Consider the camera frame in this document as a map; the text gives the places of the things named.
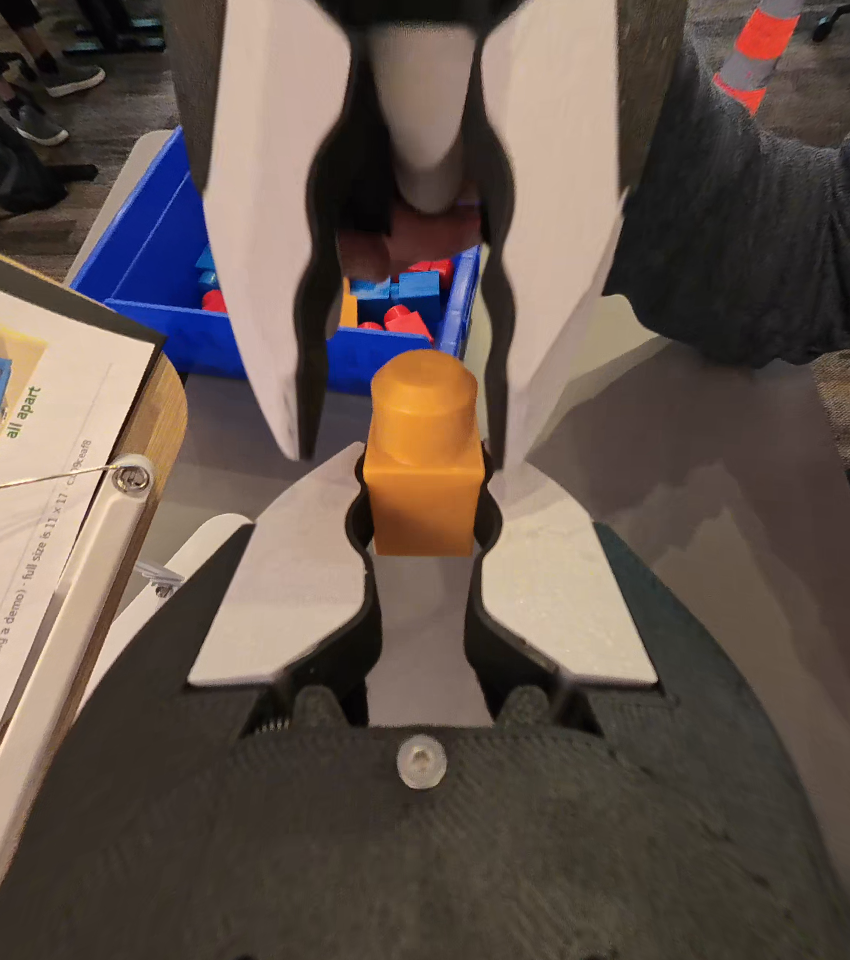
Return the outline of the orange traffic cone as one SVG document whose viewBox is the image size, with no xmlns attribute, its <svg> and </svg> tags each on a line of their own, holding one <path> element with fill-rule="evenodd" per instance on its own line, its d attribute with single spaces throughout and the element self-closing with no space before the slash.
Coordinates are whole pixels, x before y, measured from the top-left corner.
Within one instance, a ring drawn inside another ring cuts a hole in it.
<svg viewBox="0 0 850 960">
<path fill-rule="evenodd" d="M 803 8 L 802 1 L 761 1 L 714 74 L 717 90 L 754 116 L 785 53 Z"/>
</svg>

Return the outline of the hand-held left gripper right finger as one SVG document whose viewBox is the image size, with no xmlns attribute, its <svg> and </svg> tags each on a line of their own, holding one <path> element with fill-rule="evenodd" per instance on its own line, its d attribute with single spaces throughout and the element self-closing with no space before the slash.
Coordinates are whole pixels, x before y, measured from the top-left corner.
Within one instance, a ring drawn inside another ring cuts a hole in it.
<svg viewBox="0 0 850 960">
<path fill-rule="evenodd" d="M 491 472 L 475 540 L 464 652 L 490 714 L 524 687 L 554 715 L 587 714 L 587 690 L 656 687 L 596 525 L 562 486 L 529 463 Z"/>
</svg>

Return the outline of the grey desk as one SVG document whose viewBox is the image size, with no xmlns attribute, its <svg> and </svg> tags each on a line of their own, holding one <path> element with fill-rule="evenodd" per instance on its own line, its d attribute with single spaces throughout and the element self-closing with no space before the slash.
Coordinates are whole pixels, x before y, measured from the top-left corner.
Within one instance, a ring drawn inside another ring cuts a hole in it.
<svg viewBox="0 0 850 960">
<path fill-rule="evenodd" d="M 787 744 L 850 897 L 850 488 L 811 371 L 710 366 L 592 315 L 564 419 L 530 460 L 614 529 L 738 666 Z M 182 388 L 172 374 L 171 387 Z M 203 523 L 254 519 L 308 463 L 287 462 L 243 381 L 191 376 L 188 425 L 142 559 L 171 569 Z M 375 560 L 383 657 L 373 723 L 478 726 L 461 650 L 464 558 Z"/>
</svg>

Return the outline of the person's right forearm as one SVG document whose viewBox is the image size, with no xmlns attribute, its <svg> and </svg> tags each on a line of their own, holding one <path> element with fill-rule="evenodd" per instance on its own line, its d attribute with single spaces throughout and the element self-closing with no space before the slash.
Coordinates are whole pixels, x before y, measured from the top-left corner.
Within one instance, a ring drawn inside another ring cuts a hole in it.
<svg viewBox="0 0 850 960">
<path fill-rule="evenodd" d="M 719 364 L 850 350 L 850 135 L 762 128 L 685 38 L 602 293 Z"/>
</svg>

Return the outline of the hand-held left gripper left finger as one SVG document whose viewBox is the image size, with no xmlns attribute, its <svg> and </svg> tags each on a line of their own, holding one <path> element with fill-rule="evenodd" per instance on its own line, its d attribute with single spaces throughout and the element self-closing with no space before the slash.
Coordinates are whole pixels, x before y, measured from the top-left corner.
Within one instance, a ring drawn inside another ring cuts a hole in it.
<svg viewBox="0 0 850 960">
<path fill-rule="evenodd" d="M 349 444 L 259 515 L 191 667 L 192 687 L 263 688 L 286 705 L 321 686 L 346 714 L 368 713 L 383 632 L 359 480 L 364 450 Z"/>
</svg>

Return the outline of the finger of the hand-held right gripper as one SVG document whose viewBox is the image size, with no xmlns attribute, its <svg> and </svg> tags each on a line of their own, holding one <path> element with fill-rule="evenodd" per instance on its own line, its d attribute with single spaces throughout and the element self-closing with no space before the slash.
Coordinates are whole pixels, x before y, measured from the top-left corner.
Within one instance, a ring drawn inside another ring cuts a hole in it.
<svg viewBox="0 0 850 960">
<path fill-rule="evenodd" d="M 349 70 L 346 35 L 317 3 L 227 3 L 206 228 L 246 377 L 293 461 L 306 456 L 294 304 L 312 254 L 309 173 Z"/>
<path fill-rule="evenodd" d="M 498 470 L 527 458 L 554 411 L 621 231 L 618 19 L 616 2 L 525 2 L 481 47 Z"/>
</svg>

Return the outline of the blue plastic bin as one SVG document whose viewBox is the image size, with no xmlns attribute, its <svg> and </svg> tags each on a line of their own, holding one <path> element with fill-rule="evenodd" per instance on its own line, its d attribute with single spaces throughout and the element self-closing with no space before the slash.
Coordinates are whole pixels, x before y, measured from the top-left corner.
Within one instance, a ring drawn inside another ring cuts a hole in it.
<svg viewBox="0 0 850 960">
<path fill-rule="evenodd" d="M 183 256 L 208 245 L 201 198 L 191 179 L 182 132 L 177 128 L 158 150 L 119 212 L 99 237 L 70 285 L 73 290 L 137 321 L 166 339 L 165 353 L 184 375 L 244 379 L 237 355 L 214 351 L 212 362 L 193 350 L 195 315 L 178 304 L 178 265 Z M 374 374 L 394 356 L 417 348 L 373 349 L 371 359 L 328 350 L 327 387 L 332 392 L 368 396 Z"/>
</svg>

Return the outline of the pile of coloured toy blocks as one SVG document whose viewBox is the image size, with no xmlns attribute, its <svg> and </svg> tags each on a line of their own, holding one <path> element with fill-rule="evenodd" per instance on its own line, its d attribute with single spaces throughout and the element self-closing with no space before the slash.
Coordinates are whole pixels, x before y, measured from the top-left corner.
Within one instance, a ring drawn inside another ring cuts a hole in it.
<svg viewBox="0 0 850 960">
<path fill-rule="evenodd" d="M 371 359 L 373 350 L 381 353 L 384 348 L 417 349 L 430 344 L 462 357 L 479 261 L 479 249 L 473 247 L 451 259 L 417 263 L 387 283 L 351 281 L 329 352 L 357 354 L 362 361 Z M 195 315 L 191 339 L 201 336 L 207 343 L 193 350 L 208 363 L 213 352 L 237 355 L 209 246 L 181 257 L 178 273 L 178 304 Z"/>
</svg>

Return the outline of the instruction board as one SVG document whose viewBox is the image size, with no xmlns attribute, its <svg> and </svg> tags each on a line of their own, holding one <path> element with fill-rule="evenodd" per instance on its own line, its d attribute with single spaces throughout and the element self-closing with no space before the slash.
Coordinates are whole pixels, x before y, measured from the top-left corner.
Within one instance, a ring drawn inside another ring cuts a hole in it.
<svg viewBox="0 0 850 960">
<path fill-rule="evenodd" d="M 0 255 L 0 879 L 155 486 L 117 449 L 162 342 Z"/>
</svg>

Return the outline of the yellow toy building block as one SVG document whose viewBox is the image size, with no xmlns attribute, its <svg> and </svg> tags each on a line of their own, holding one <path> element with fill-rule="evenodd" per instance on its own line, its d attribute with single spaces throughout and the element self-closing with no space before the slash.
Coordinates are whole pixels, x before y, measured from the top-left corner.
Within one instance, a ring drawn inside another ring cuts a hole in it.
<svg viewBox="0 0 850 960">
<path fill-rule="evenodd" d="M 477 394 L 466 366 L 436 349 L 399 354 L 372 378 L 362 478 L 378 555 L 472 553 L 486 475 Z"/>
</svg>

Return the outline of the white document stand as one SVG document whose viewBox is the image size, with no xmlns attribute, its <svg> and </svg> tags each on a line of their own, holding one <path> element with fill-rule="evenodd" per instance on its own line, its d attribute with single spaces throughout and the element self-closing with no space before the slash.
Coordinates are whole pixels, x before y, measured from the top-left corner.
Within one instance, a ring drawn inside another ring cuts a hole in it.
<svg viewBox="0 0 850 960">
<path fill-rule="evenodd" d="M 78 710 L 88 702 L 98 683 L 143 626 L 188 582 L 229 537 L 251 521 L 237 513 L 223 513 L 203 523 L 164 564 L 139 559 L 134 573 L 144 586 L 114 619 L 107 632 Z"/>
</svg>

